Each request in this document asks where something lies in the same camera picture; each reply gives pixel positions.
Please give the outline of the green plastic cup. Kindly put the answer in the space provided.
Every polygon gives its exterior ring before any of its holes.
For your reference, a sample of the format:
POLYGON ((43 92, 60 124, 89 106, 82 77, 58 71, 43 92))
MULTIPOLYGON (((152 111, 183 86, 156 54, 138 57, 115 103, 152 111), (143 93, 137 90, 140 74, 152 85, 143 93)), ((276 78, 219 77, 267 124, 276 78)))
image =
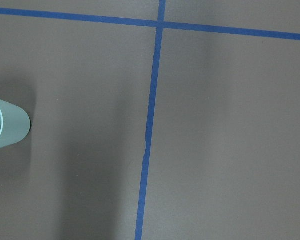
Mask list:
POLYGON ((31 120, 26 111, 0 99, 0 148, 22 141, 30 128, 31 120))

